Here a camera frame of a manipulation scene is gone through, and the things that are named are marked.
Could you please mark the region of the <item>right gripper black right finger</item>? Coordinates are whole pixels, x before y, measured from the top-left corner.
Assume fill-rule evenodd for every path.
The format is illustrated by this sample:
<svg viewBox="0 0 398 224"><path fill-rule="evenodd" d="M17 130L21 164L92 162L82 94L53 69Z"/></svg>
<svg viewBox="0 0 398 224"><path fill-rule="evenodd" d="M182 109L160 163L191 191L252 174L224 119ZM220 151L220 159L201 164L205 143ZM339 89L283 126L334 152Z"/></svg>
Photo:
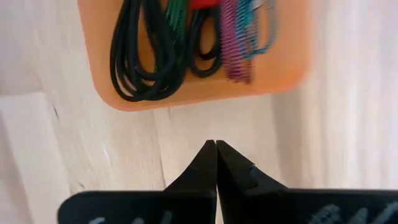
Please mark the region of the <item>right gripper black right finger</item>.
<svg viewBox="0 0 398 224"><path fill-rule="evenodd" d="M226 142L216 145L224 224L398 224L398 190L288 188Z"/></svg>

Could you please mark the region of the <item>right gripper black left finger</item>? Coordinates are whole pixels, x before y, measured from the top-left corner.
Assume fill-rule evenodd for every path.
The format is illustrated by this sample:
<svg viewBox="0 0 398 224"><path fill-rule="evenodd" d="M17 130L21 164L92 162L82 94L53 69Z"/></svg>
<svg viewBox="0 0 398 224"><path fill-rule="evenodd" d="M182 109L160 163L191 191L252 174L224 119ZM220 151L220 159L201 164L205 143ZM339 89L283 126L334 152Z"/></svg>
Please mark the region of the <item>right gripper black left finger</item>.
<svg viewBox="0 0 398 224"><path fill-rule="evenodd" d="M207 140L164 190L86 191L58 209L58 224L215 224L217 148Z"/></svg>

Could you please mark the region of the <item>orange plastic bin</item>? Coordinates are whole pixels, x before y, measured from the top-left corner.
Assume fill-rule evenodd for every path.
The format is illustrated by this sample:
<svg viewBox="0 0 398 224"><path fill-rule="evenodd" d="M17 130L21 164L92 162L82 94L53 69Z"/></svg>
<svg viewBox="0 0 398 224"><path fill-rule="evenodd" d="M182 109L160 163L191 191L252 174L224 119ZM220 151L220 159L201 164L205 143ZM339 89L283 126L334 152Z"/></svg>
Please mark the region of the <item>orange plastic bin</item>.
<svg viewBox="0 0 398 224"><path fill-rule="evenodd" d="M295 88L312 60L313 0L276 0L279 25L270 51L252 61L252 82L235 83L223 69L209 78L187 72L180 89L159 101L128 102L113 87L109 69L111 41L123 0L78 0L93 83L108 105L142 111L201 101L277 93Z"/></svg>

